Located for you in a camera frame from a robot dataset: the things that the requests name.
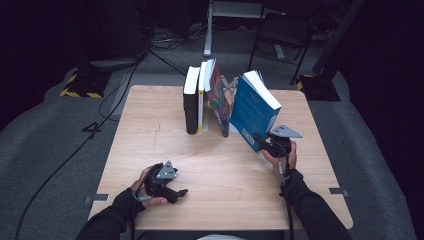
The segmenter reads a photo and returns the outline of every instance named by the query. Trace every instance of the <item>person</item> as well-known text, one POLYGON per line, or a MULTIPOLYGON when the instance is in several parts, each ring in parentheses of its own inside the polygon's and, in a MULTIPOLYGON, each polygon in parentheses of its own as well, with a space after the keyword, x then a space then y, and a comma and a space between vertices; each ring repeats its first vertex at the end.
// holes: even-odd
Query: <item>person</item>
MULTIPOLYGON (((296 149, 296 142, 291 141, 291 152, 288 159, 290 178, 285 183, 285 194, 308 238, 352 239, 325 200, 319 194, 311 191, 303 181, 303 175, 296 169, 296 149)), ((272 164, 277 178, 280 179, 280 161, 283 161, 282 166, 286 166, 286 158, 274 158, 266 150, 260 152, 272 164)), ((111 206, 94 215, 83 226, 76 239, 120 239, 120 233, 126 231, 127 224, 134 219, 137 213, 154 205, 166 204, 167 200, 163 197, 154 197, 139 203, 133 196, 133 191, 137 190, 149 169, 144 169, 140 178, 131 187, 121 192, 111 206)))

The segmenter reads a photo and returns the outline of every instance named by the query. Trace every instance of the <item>black sleeve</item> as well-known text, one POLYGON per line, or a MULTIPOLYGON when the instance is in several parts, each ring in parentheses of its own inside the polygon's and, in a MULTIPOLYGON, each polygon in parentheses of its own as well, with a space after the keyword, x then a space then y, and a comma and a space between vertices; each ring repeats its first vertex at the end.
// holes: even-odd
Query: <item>black sleeve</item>
POLYGON ((290 172, 286 194, 309 239, 352 239, 325 200, 306 186, 296 169, 290 172))
POLYGON ((120 239, 120 233, 125 232, 127 223, 144 209, 128 188, 116 196, 111 206, 90 218, 76 239, 120 239))

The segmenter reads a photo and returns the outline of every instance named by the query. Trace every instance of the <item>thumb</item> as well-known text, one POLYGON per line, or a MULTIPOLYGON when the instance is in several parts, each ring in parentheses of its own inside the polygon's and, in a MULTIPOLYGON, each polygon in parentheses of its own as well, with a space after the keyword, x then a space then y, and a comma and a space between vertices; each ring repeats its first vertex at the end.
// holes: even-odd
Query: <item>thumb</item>
POLYGON ((168 201, 164 197, 154 197, 150 200, 144 201, 143 205, 144 207, 149 207, 149 206, 166 204, 167 202, 168 201))
POLYGON ((264 149, 261 150, 261 153, 268 162, 274 166, 278 166, 278 162, 280 161, 278 158, 274 158, 267 150, 264 149))

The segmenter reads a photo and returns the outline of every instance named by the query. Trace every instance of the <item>chair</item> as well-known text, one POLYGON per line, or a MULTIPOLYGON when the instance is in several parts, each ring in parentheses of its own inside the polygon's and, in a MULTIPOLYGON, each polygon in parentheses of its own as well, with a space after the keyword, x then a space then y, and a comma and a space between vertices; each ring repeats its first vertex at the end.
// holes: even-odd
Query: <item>chair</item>
POLYGON ((318 0, 264 0, 247 70, 251 70, 259 42, 297 49, 293 60, 283 60, 285 63, 297 65, 290 82, 293 85, 312 40, 314 33, 312 16, 317 7, 318 0))

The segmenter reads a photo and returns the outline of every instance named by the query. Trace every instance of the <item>gray carpet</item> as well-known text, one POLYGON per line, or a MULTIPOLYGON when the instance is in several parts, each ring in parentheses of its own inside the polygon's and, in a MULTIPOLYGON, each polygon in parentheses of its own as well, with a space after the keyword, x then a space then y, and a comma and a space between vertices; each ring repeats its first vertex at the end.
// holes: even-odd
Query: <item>gray carpet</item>
MULTIPOLYGON (((253 34, 224 31, 214 35, 212 57, 218 59, 221 73, 227 78, 246 71, 253 34)), ((200 38, 156 53, 187 69, 205 60, 203 44, 204 38, 200 38)), ((313 44, 301 74, 311 73, 321 47, 322 43, 313 44)), ((294 66, 257 57, 254 68, 262 71, 269 88, 295 89, 289 85, 294 66)), ((117 103, 122 90, 116 89, 129 77, 127 71, 113 73, 105 90, 110 97, 59 97, 73 72, 70 69, 62 83, 45 94, 43 103, 23 113, 0 133, 0 239, 14 238, 31 196, 89 136, 81 130, 93 122, 102 122, 99 111, 107 115, 117 103)), ((183 75, 152 54, 146 56, 133 77, 134 83, 157 85, 182 85, 183 79, 183 75)), ((346 202, 354 223, 349 230, 351 235, 354 239, 416 239, 404 196, 371 132, 350 103, 349 89, 340 74, 334 84, 341 102, 309 105, 340 186, 349 194, 346 202)), ((112 118, 119 120, 119 115, 112 118)), ((101 132, 46 184, 25 215, 19 239, 75 238, 87 220, 90 204, 85 199, 96 193, 117 125, 106 121, 101 132)), ((156 239, 176 239, 169 232, 152 235, 159 236, 156 239)), ((186 239, 190 239, 189 235, 178 234, 186 239)), ((129 239, 128 232, 122 239, 129 239)), ((304 231, 297 230, 295 239, 307 238, 304 231)))

